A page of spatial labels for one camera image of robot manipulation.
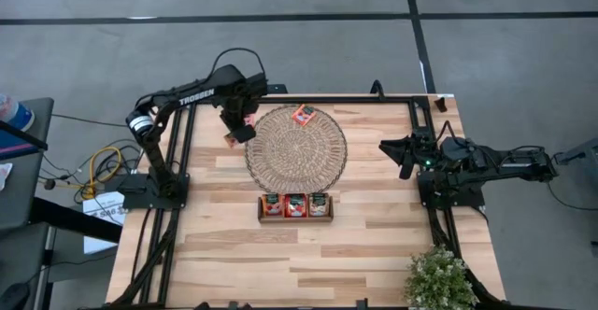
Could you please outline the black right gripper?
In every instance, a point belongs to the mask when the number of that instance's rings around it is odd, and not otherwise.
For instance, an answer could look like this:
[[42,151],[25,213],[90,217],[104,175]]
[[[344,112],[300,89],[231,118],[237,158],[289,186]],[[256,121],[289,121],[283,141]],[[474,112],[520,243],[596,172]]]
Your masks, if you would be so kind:
[[401,165],[401,179],[410,179],[415,165],[434,168],[440,158],[436,143],[416,134],[403,139],[381,140],[378,147],[386,151],[385,154],[397,165]]

